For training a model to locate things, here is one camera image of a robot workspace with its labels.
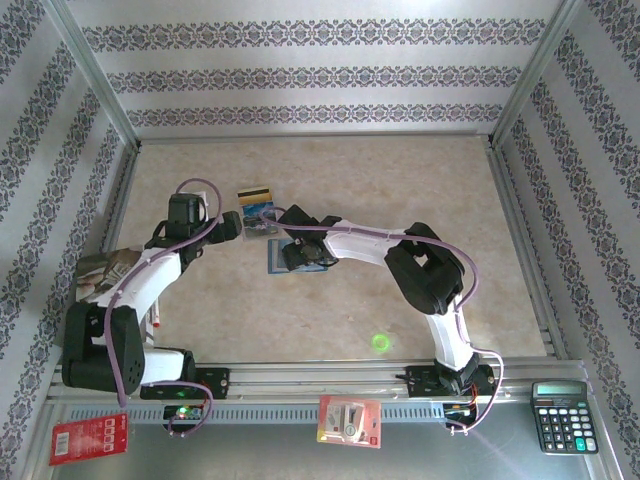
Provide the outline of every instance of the beige floor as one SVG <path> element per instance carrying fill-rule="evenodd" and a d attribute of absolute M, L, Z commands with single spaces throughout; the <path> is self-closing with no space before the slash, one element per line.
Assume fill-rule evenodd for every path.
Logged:
<path fill-rule="evenodd" d="M 278 205 L 297 203 L 318 219 L 429 224 L 480 267 L 465 308 L 472 341 L 505 356 L 545 355 L 479 138 L 144 146 L 119 246 L 146 242 L 176 185 L 193 176 L 219 186 L 225 210 L 237 208 L 237 190 L 269 185 Z M 161 296 L 156 344 L 189 348 L 200 362 L 433 358 L 424 317 L 385 269 L 343 260 L 327 273 L 267 275 L 266 251 L 266 240 L 209 247 Z M 383 355 L 370 346 L 379 332 L 392 340 Z"/>

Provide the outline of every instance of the calculator display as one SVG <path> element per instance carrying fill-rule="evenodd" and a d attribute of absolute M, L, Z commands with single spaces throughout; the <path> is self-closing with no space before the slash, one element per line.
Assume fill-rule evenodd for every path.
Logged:
<path fill-rule="evenodd" d="M 579 395 L 582 393 L 580 385 L 552 385 L 542 384 L 537 386 L 538 395 Z"/>

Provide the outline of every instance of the red package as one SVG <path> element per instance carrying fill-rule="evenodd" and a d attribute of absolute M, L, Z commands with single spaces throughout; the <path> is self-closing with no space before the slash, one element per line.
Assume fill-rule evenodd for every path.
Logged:
<path fill-rule="evenodd" d="M 126 413 L 56 425 L 53 427 L 49 465 L 126 452 L 128 437 Z"/>
<path fill-rule="evenodd" d="M 320 397 L 318 435 L 320 443 L 380 448 L 382 405 L 375 400 Z"/>

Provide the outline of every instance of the floral stripe pattern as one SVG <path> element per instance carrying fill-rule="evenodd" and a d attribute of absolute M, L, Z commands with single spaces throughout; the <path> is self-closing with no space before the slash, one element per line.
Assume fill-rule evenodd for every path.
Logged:
<path fill-rule="evenodd" d="M 136 158 L 136 153 L 130 152 L 129 154 L 127 154 L 126 158 L 124 158 L 122 161 L 120 176 L 118 177 L 118 184 L 116 185 L 116 189 L 113 193 L 113 198 L 111 199 L 111 203 L 109 205 L 109 213 L 107 213 L 107 221 L 104 224 L 104 232 L 102 234 L 102 239 L 100 240 L 101 252 L 104 252 L 106 250 L 107 236 L 109 235 L 109 232 L 113 227 L 112 222 L 114 219 L 114 215 L 116 213 L 116 208 L 118 208 L 118 205 L 122 201 L 120 199 L 120 196 L 124 194 L 123 187 L 125 184 L 125 180 L 127 178 L 130 178 L 130 175 L 132 173 L 132 169 L 130 168 L 130 165 L 134 162 L 135 158 Z"/>
<path fill-rule="evenodd" d="M 24 435 L 27 431 L 27 422 L 34 413 L 34 403 L 40 395 L 40 388 L 43 382 L 47 381 L 43 375 L 51 354 L 52 342 L 57 334 L 60 321 L 64 317 L 76 263 L 82 255 L 109 169 L 119 145 L 120 138 L 115 128 L 110 126 L 100 146 L 89 183 L 80 201 L 80 208 L 76 213 L 69 240 L 51 286 L 51 293 L 47 298 L 46 307 L 42 311 L 38 332 L 33 337 L 28 360 L 24 363 L 24 371 L 20 375 L 18 390 L 13 395 L 15 401 L 9 407 L 8 421 L 2 426 L 0 479 L 14 478 L 13 475 L 16 474 L 16 472 L 12 472 L 12 463 L 9 460 L 15 459 L 18 450 L 26 440 Z"/>
<path fill-rule="evenodd" d="M 22 49 L 44 18 L 44 8 L 38 0 L 16 0 L 2 14 L 0 22 L 0 85 L 16 64 Z"/>
<path fill-rule="evenodd" d="M 533 189 L 538 207 L 551 239 L 559 268 L 569 292 L 569 297 L 578 316 L 578 322 L 582 327 L 586 338 L 586 345 L 592 355 L 591 361 L 596 367 L 598 378 L 604 385 L 607 405 L 613 412 L 620 438 L 626 445 L 625 453 L 631 458 L 633 472 L 640 476 L 640 425 L 638 414 L 632 410 L 633 401 L 625 391 L 627 386 L 621 380 L 620 367 L 615 362 L 615 353 L 611 349 L 611 343 L 602 331 L 600 315 L 594 306 L 589 287 L 585 283 L 582 268 L 576 260 L 573 245 L 566 231 L 566 226 L 558 205 L 553 199 L 553 194 L 546 176 L 540 164 L 538 153 L 535 149 L 529 132 L 522 117 L 518 118 L 511 130 L 520 154 L 531 188 Z M 513 174 L 509 173 L 516 188 Z"/>
<path fill-rule="evenodd" d="M 24 109 L 24 115 L 13 129 L 13 136 L 2 150 L 0 165 L 0 223 L 4 220 L 3 212 L 9 208 L 10 197 L 20 185 L 26 167 L 31 163 L 31 156 L 40 142 L 45 127 L 58 105 L 60 96 L 69 83 L 76 63 L 63 42 L 56 49 L 53 58 L 45 68 L 44 75 Z"/>
<path fill-rule="evenodd" d="M 564 333 L 564 329 L 562 328 L 562 321 L 560 320 L 560 316 L 558 315 L 558 309 L 556 307 L 555 301 L 553 300 L 551 288 L 549 287 L 549 282 L 547 281 L 547 276 L 545 274 L 544 267 L 542 266 L 542 258 L 540 257 L 540 252 L 534 242 L 534 236 L 533 236 L 533 231 L 531 230 L 531 224 L 529 223 L 529 220 L 525 216 L 526 210 L 524 209 L 524 205 L 522 204 L 522 198 L 520 198 L 520 195 L 518 194 L 516 181 L 513 178 L 513 172 L 511 171 L 511 167 L 509 166 L 509 162 L 507 160 L 508 159 L 507 152 L 504 149 L 504 147 L 500 147 L 500 151 L 502 152 L 502 158 L 505 160 L 505 166 L 507 168 L 507 172 L 509 173 L 509 179 L 511 180 L 511 183 L 513 185 L 513 191 L 515 193 L 516 200 L 518 201 L 518 207 L 520 207 L 520 211 L 522 212 L 524 226 L 527 229 L 527 235 L 529 236 L 529 243 L 531 244 L 531 248 L 533 249 L 533 253 L 536 257 L 538 270 L 540 271 L 540 277 L 542 277 L 544 290 L 545 290 L 545 293 L 547 294 L 547 298 L 549 299 L 549 304 L 551 306 L 551 310 L 553 311 L 553 317 L 556 320 L 556 325 L 558 325 L 558 330 L 560 331 L 560 337 L 562 339 L 564 350 L 565 352 L 567 352 L 567 355 L 569 356 L 569 358 L 571 358 L 571 350 L 569 349 L 569 343 L 567 342 L 567 337 Z"/>
<path fill-rule="evenodd" d="M 95 52 L 303 45 L 533 45 L 541 19 L 319 20 L 85 27 Z"/>
<path fill-rule="evenodd" d="M 632 201 L 635 210 L 640 210 L 640 149 L 629 135 L 573 34 L 568 33 L 564 37 L 555 56 L 593 130 L 598 134 L 603 150 L 609 155 L 627 198 Z"/>
<path fill-rule="evenodd" d="M 2 287 L 0 297 L 0 359 L 9 345 L 11 330 L 22 311 L 25 295 L 31 288 L 31 279 L 40 264 L 40 256 L 49 241 L 49 234 L 58 216 L 71 177 L 87 142 L 89 132 L 100 109 L 100 103 L 91 89 L 84 95 L 76 117 L 47 179 L 38 201 L 33 220 L 27 227 L 24 243 L 20 245 Z"/>
<path fill-rule="evenodd" d="M 282 123 L 491 122 L 501 105 L 300 105 L 129 110 L 134 127 Z"/>
<path fill-rule="evenodd" d="M 560 167 L 582 213 L 596 254 L 602 259 L 611 291 L 616 294 L 618 306 L 623 311 L 622 317 L 627 322 L 631 335 L 638 340 L 636 348 L 640 349 L 640 286 L 636 283 L 636 276 L 630 273 L 629 261 L 618 246 L 618 237 L 612 231 L 607 212 L 602 208 L 598 192 L 591 184 L 589 172 L 584 167 L 567 126 L 544 82 L 536 85 L 531 93 L 531 101 L 544 124 L 547 138 L 558 155 Z"/>
<path fill-rule="evenodd" d="M 640 12 L 630 0 L 589 0 L 589 8 L 640 82 Z"/>
<path fill-rule="evenodd" d="M 108 74 L 116 93 L 355 87 L 512 87 L 519 67 L 396 66 L 170 70 Z"/>

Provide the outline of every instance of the small card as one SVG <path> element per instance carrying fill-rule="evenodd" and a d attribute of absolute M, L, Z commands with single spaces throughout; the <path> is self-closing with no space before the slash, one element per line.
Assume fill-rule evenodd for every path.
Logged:
<path fill-rule="evenodd" d="M 238 192 L 238 203 L 242 209 L 242 232 L 245 238 L 258 238 L 278 233 L 278 227 L 268 225 L 260 218 L 260 212 L 273 207 L 273 196 L 269 187 L 254 187 Z M 265 214 L 269 220 L 276 220 L 276 212 Z"/>
<path fill-rule="evenodd" d="M 293 240 L 290 238 L 272 238 L 269 240 L 267 246 L 267 271 L 269 275 L 277 275 L 280 273 L 326 272 L 328 270 L 327 267 L 323 267 L 321 265 L 308 265 L 306 267 L 300 267 L 293 272 L 289 272 L 289 270 L 287 270 L 287 265 L 284 263 L 282 249 L 290 243 L 293 243 Z"/>
<path fill-rule="evenodd" d="M 49 465 L 80 462 L 127 451 L 126 413 L 53 427 Z"/>

